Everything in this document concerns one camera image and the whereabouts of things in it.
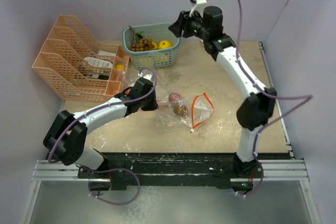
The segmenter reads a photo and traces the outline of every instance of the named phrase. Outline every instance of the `bunch of grapes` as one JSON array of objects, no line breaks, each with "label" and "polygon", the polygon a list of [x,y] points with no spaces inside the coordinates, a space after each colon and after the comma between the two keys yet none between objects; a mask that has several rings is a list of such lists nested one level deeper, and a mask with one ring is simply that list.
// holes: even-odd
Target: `bunch of grapes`
[{"label": "bunch of grapes", "polygon": [[149,51],[154,48],[152,39],[140,39],[138,44],[132,44],[128,49],[133,52]]}]

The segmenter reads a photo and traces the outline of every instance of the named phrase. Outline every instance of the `wooden table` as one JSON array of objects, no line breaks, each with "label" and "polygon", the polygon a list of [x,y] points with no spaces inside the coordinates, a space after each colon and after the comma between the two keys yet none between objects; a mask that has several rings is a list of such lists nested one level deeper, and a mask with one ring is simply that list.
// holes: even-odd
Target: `wooden table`
[{"label": "wooden table", "polygon": [[[269,87],[258,43],[242,42],[240,54],[254,74]],[[86,147],[102,152],[235,152],[240,140],[236,111],[243,98],[226,71],[205,52],[202,44],[199,41],[183,41],[177,50],[175,64],[157,68],[156,71],[172,92],[184,97],[206,92],[215,107],[214,115],[191,134],[190,129],[182,124],[163,125],[158,111],[140,111],[92,132],[87,136]],[[96,105],[66,101],[64,109],[78,112]],[[287,152],[280,122],[263,132],[258,151]]]}]

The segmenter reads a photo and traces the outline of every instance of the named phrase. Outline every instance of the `orange bag seal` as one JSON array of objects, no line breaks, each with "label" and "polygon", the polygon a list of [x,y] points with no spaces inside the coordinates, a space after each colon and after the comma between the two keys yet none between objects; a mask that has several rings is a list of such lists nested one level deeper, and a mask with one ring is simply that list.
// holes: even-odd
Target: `orange bag seal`
[{"label": "orange bag seal", "polygon": [[[213,110],[212,110],[212,114],[207,119],[205,119],[205,120],[197,123],[196,125],[194,125],[194,106],[195,106],[195,102],[196,102],[197,98],[199,98],[201,96],[205,97],[205,99],[209,102],[209,104],[211,105],[211,107],[212,107]],[[201,125],[202,123],[204,123],[206,120],[208,120],[214,114],[214,112],[215,112],[215,108],[214,108],[212,102],[210,101],[209,97],[206,95],[206,93],[203,93],[201,95],[195,96],[195,98],[193,100],[193,103],[191,104],[191,121],[192,121],[192,124],[193,124],[193,128],[191,129],[190,133],[193,133],[194,129],[196,127],[198,127],[199,125]]]}]

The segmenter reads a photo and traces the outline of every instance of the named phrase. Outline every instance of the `basket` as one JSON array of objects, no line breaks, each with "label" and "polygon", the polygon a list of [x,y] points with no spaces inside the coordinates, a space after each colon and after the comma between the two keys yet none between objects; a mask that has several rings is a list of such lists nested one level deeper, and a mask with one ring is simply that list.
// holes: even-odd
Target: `basket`
[{"label": "basket", "polygon": [[133,43],[133,35],[130,28],[124,29],[122,32],[122,47],[126,53],[130,55],[134,68],[140,70],[143,67],[166,67],[174,63],[176,50],[180,46],[181,40],[176,38],[174,34],[168,30],[171,23],[161,23],[146,26],[133,26],[135,31],[143,31],[145,38],[152,38],[153,41],[159,43],[161,40],[169,40],[173,47],[167,49],[159,49],[152,51],[133,52],[129,50],[129,46]]},{"label": "basket", "polygon": [[[76,24],[79,35],[68,27],[70,20],[71,26]],[[98,55],[99,50],[116,56]],[[112,68],[93,67],[84,60],[87,56],[107,60]],[[104,102],[124,88],[116,65],[123,64],[126,68],[128,62],[129,55],[121,46],[97,42],[76,17],[60,15],[33,69],[63,100]],[[90,79],[87,74],[102,74],[108,76],[108,80]]]}]

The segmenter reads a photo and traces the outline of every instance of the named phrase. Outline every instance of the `lemon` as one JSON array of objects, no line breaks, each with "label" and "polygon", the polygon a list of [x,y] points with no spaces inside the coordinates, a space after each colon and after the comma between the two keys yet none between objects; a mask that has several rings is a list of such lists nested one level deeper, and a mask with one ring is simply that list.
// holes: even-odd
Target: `lemon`
[{"label": "lemon", "polygon": [[172,47],[173,44],[168,40],[163,40],[159,43],[159,49],[165,49]]},{"label": "lemon", "polygon": [[152,41],[152,45],[154,46],[151,50],[158,50],[159,46],[157,45],[157,43]]}]

